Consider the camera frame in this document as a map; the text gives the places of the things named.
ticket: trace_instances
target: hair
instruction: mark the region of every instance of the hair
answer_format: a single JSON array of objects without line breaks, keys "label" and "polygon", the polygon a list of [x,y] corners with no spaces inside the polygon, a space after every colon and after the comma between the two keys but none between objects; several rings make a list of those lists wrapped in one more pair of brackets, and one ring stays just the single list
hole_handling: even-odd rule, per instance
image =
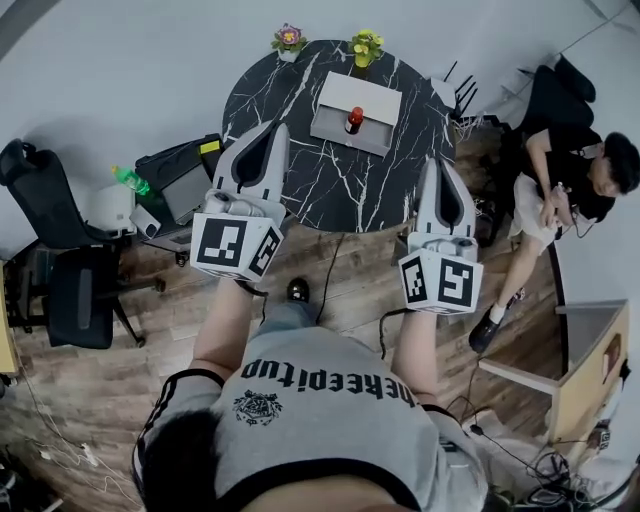
[{"label": "hair", "polygon": [[629,139],[618,132],[604,141],[604,157],[611,162],[611,178],[628,194],[640,184],[640,155]]},{"label": "hair", "polygon": [[220,418],[210,411],[171,420],[144,450],[138,492],[147,512],[213,510]]}]

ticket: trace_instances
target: black marble table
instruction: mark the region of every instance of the black marble table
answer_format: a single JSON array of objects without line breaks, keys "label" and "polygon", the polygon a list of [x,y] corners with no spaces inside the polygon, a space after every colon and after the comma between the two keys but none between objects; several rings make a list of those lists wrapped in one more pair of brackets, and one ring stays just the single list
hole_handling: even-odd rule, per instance
[{"label": "black marble table", "polygon": [[354,67],[345,41],[313,41],[293,64],[280,61],[274,52],[240,78],[224,109],[227,144],[262,122],[287,123],[290,169],[282,202],[302,224],[323,231],[361,233],[401,224],[413,212],[426,158],[455,158],[450,109],[430,81],[389,53],[373,62],[365,77],[402,92],[386,157],[311,137],[309,127],[328,72],[354,75]]}]

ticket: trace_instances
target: bottle cap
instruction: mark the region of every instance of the bottle cap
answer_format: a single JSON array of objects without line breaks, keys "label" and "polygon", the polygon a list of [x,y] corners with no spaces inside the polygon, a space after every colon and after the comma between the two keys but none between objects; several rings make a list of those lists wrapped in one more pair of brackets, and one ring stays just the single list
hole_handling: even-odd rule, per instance
[{"label": "bottle cap", "polygon": [[360,121],[364,117],[364,111],[362,110],[361,107],[355,107],[351,111],[351,115],[353,116],[354,120]]}]

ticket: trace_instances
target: office chair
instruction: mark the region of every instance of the office chair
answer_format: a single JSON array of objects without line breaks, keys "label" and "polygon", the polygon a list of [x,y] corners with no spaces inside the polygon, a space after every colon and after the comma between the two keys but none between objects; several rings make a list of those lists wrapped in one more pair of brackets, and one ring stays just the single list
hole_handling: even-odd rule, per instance
[{"label": "office chair", "polygon": [[[115,312],[137,346],[143,346],[145,339],[134,332],[118,295],[149,287],[163,291],[164,282],[127,285],[118,279],[123,239],[83,221],[57,155],[11,141],[0,153],[0,185],[9,189],[42,243],[50,249],[69,249],[56,255],[46,290],[31,294],[44,295],[44,316],[31,325],[46,325],[54,347],[107,349]],[[23,325],[29,323],[27,318]]]},{"label": "office chair", "polygon": [[522,170],[522,152],[527,139],[556,123],[590,127],[593,111],[587,102],[594,100],[593,84],[564,57],[560,58],[555,69],[538,67],[533,75],[531,98],[522,123],[501,137],[500,161],[493,163],[488,155],[480,159],[480,165],[491,178],[489,183],[495,185],[495,192],[480,194],[495,203],[490,234],[488,238],[478,240],[481,247],[493,244],[505,215],[513,215],[513,186]]}]

